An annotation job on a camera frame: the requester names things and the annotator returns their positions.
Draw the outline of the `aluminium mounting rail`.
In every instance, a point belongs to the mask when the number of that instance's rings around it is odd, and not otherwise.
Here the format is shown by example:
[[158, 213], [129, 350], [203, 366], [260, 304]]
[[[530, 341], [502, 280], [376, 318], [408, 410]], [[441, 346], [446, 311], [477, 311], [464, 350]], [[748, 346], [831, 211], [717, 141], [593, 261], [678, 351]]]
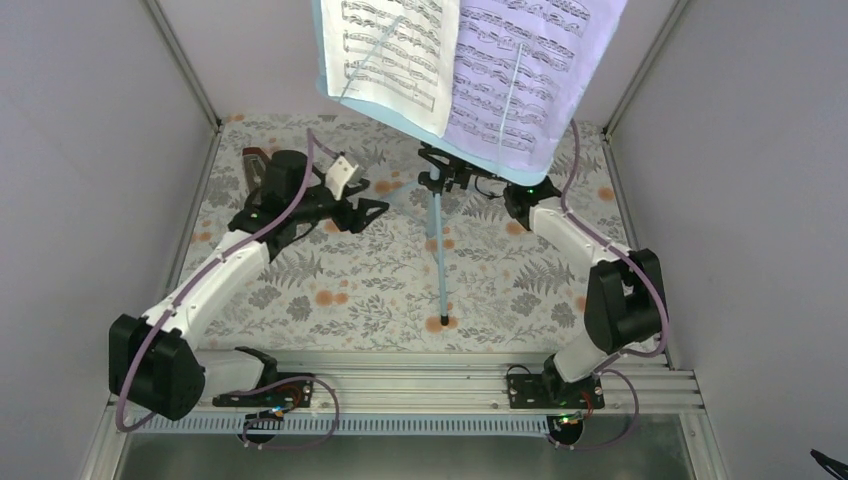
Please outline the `aluminium mounting rail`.
[[[328, 383], [349, 414], [495, 414], [508, 410], [506, 370], [533, 371], [544, 353], [507, 352], [274, 352], [287, 372]], [[700, 413], [705, 404], [695, 375], [672, 370], [664, 357], [624, 358], [601, 378], [605, 400], [596, 413]]]

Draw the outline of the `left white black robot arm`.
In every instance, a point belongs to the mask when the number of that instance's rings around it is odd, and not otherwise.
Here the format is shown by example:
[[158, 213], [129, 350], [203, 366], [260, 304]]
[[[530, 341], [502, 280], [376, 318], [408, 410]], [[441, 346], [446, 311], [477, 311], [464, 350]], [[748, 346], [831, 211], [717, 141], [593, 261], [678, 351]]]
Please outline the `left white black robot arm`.
[[141, 316], [123, 314], [110, 326], [108, 386], [122, 403], [179, 420], [200, 400], [233, 392], [255, 405], [270, 402], [278, 391], [276, 360], [252, 347], [202, 352], [207, 327], [237, 290], [322, 221], [357, 234], [390, 207], [362, 197], [369, 183], [342, 154], [326, 171], [296, 150], [244, 154], [262, 164], [262, 179], [213, 252]]

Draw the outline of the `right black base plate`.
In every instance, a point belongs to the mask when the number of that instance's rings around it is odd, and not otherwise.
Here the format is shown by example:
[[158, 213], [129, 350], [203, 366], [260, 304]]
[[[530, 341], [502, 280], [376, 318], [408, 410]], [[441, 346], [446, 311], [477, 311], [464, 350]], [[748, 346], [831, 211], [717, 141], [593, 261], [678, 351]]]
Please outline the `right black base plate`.
[[512, 409], [602, 409], [605, 407], [599, 378], [592, 376], [573, 383], [546, 374], [508, 373], [509, 405]]

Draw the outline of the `brown wooden metronome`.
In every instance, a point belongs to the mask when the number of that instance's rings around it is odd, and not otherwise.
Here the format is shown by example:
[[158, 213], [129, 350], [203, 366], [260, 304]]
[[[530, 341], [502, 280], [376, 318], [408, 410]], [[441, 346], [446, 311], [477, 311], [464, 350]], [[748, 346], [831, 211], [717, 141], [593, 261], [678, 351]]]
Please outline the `brown wooden metronome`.
[[271, 159], [260, 147], [246, 147], [242, 150], [242, 166], [248, 187], [248, 202], [260, 204], [262, 181]]

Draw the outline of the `floral patterned table cloth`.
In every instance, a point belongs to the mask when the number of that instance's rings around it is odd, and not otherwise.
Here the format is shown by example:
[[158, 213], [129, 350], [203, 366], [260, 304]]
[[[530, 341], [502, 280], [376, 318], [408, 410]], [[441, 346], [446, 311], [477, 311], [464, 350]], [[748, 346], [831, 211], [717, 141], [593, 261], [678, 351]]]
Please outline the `floral patterned table cloth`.
[[442, 200], [449, 322], [439, 312], [437, 242], [419, 142], [356, 115], [237, 115], [222, 131], [183, 267], [212, 252], [248, 195], [242, 150], [304, 151], [306, 135], [365, 170], [367, 196], [390, 209], [363, 232], [324, 221], [236, 291], [204, 349], [552, 352], [583, 329], [588, 273], [506, 212], [481, 180]]

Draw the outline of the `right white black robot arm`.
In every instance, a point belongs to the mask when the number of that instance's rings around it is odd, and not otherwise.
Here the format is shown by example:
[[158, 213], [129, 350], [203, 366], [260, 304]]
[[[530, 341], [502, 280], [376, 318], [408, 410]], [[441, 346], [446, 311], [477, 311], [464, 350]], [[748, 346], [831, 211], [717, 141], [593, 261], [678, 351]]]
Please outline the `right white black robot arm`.
[[567, 191], [550, 178], [533, 186], [507, 182], [507, 213], [588, 273], [585, 331], [548, 357], [541, 373], [544, 399], [565, 407], [580, 383], [622, 356], [655, 357], [666, 349], [670, 326], [658, 257], [632, 250], [580, 217]]

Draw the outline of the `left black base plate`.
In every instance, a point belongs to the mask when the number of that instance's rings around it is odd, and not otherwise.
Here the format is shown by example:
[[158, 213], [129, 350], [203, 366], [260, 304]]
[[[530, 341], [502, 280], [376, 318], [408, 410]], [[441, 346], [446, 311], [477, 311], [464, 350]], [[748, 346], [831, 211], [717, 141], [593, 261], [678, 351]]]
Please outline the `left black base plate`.
[[278, 372], [267, 385], [256, 387], [249, 395], [227, 393], [214, 397], [215, 407], [309, 408], [315, 376], [310, 373]]

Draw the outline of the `white sheet music page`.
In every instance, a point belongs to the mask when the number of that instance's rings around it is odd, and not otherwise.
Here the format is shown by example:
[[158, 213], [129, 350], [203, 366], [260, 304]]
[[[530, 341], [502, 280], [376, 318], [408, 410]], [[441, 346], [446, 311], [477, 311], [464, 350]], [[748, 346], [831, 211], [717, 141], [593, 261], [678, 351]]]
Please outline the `white sheet music page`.
[[452, 107], [458, 1], [319, 1], [327, 94], [444, 135]]

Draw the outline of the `sheet music pages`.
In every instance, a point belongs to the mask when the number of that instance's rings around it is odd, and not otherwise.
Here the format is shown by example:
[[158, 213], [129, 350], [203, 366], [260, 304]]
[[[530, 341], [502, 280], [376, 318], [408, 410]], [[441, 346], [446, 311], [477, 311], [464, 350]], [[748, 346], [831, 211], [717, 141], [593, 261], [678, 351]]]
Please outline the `sheet music pages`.
[[443, 139], [513, 183], [545, 177], [623, 1], [463, 1]]

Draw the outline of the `light blue music stand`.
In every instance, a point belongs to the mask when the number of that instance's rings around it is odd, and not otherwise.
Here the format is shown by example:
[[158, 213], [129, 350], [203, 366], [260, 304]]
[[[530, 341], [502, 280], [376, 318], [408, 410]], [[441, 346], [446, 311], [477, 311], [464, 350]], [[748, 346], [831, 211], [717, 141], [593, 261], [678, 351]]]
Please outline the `light blue music stand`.
[[[402, 118], [399, 114], [388, 111], [385, 108], [378, 107], [376, 105], [357, 101], [357, 100], [337, 100], [335, 98], [330, 97], [327, 94], [327, 89], [325, 85], [325, 77], [323, 73], [323, 51], [321, 46], [321, 35], [320, 28], [321, 22], [317, 19], [317, 3], [319, 1], [315, 1], [312, 4], [312, 15], [313, 20], [315, 22], [315, 30], [316, 30], [316, 40], [317, 45], [320, 50], [319, 54], [319, 77], [318, 77], [318, 89], [321, 93], [325, 94], [329, 99], [354, 110], [357, 113], [361, 113], [367, 117], [370, 117], [378, 122], [381, 122], [387, 126], [395, 128], [419, 141], [422, 142], [423, 145], [431, 145], [435, 148], [442, 149], [452, 155], [455, 155], [465, 161], [482, 168], [483, 170], [493, 173], [499, 177], [506, 179], [508, 182], [517, 183], [521, 185], [533, 185], [540, 182], [543, 177], [546, 175], [547, 170], [544, 167], [535, 167], [535, 166], [523, 166], [520, 163], [516, 162], [513, 159], [505, 160], [500, 158], [498, 160], [489, 159], [484, 157], [483, 152], [479, 148], [460, 148], [454, 142], [445, 139], [444, 135], [441, 137], [436, 137], [434, 135], [428, 134], [424, 132], [422, 129], [414, 126], [411, 122]], [[454, 83], [453, 90], [456, 80], [456, 68], [454, 65]], [[452, 90], [452, 107], [454, 104], [454, 95]], [[435, 177], [436, 170], [433, 166], [429, 166], [429, 168], [425, 171], [428, 171], [432, 177]], [[430, 192], [429, 197], [429, 205], [428, 205], [428, 215], [429, 218], [427, 220], [426, 234], [428, 237], [434, 239], [437, 242], [435, 258], [438, 265], [438, 283], [439, 283], [439, 312], [440, 312], [440, 320], [443, 325], [447, 325], [449, 322], [449, 313], [448, 313], [448, 292], [446, 288], [446, 274], [445, 274], [445, 253], [444, 247], [442, 245], [443, 241], [443, 219], [442, 219], [442, 198], [444, 194], [432, 194]]]

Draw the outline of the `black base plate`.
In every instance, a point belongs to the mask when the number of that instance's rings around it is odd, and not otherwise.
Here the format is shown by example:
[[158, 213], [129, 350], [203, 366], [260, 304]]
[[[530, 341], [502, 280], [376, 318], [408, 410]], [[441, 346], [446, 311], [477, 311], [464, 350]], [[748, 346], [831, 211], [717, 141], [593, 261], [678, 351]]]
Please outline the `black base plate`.
[[512, 409], [602, 409], [605, 407], [599, 378], [592, 376], [573, 383], [546, 374], [508, 373], [509, 405]]
[[278, 372], [267, 385], [256, 387], [249, 395], [227, 393], [214, 397], [215, 407], [309, 408], [315, 376], [310, 373]]

